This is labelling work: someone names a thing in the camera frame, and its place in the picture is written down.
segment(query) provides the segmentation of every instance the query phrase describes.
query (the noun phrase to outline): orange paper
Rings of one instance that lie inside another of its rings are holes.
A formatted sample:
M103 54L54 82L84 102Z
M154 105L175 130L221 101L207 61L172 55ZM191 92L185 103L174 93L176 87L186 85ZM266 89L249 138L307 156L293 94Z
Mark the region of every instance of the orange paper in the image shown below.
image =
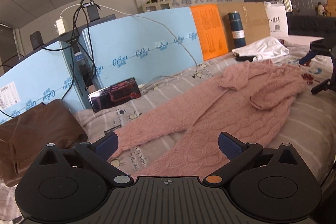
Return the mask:
M191 6L204 61L228 53L217 5Z

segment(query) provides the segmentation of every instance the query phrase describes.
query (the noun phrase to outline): blue desk partition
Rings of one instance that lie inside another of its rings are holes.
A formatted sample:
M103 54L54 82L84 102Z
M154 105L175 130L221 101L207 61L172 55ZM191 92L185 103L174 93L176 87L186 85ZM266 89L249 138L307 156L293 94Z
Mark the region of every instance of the blue desk partition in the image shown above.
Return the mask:
M90 27L90 37L97 77L97 89L130 77L145 84L161 75L174 75L203 62L202 50L190 8L158 10L140 14L166 25L139 17L123 17ZM88 31L83 29L79 42L91 53ZM91 70L92 63L84 57Z
M56 41L47 46L60 49L68 46ZM73 51L51 52L41 49L18 63L0 77L0 107L15 117L40 103L61 99L72 81L72 60L75 65L74 86L63 99L64 105L73 113L90 108L88 92L75 61ZM0 112L0 123L11 119Z

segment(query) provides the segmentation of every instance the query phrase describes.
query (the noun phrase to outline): bed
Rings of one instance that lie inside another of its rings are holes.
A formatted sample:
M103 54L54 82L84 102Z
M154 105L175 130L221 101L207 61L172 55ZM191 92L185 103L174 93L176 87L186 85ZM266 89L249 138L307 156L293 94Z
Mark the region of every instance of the bed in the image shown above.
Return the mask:
M291 36L288 40L296 42L296 39L298 37ZM298 65L298 60L309 50L309 45L285 42L285 46L290 50L289 55L273 59L275 64ZM92 110L80 111L75 114L75 117L88 134L89 141L95 142L104 136L105 132L117 130L173 97L223 73L227 67L236 63L231 53L205 61L198 66L196 74L194 68L190 68L175 77L166 78L145 87L139 99L96 114L93 114ZM277 148L283 142L292 143L316 179L322 182L328 175L336 154L334 141L336 93L328 90L313 96L310 90L314 85L331 76L332 63L330 58L317 56L307 66L300 66L300 68L303 79L307 81L306 90L295 100L287 122L268 148ZM183 132L179 132L152 140L123 152L119 157L111 159L110 163L127 174L133 174L171 149L180 138L183 138L183 135ZM20 216L14 201L14 191L15 187L9 188L3 182L0 183L0 219L2 220L9 221Z

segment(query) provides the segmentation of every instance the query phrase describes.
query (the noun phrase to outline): smartphone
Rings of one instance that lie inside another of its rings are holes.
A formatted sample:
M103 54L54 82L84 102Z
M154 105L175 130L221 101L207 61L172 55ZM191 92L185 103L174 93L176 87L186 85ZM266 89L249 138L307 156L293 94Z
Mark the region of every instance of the smartphone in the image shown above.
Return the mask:
M89 94L89 102L93 112L122 105L132 99L140 98L141 93L135 79L129 78L122 82L97 90Z

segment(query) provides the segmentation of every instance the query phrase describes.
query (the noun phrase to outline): person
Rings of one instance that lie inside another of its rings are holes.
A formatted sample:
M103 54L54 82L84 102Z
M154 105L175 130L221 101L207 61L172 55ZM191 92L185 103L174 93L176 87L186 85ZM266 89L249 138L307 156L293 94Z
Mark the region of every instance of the person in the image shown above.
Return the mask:
M319 16L325 16L325 15L326 15L326 11L324 10L324 7L323 7L323 5L322 5L321 2L319 2L319 3L317 4L317 14L318 14Z

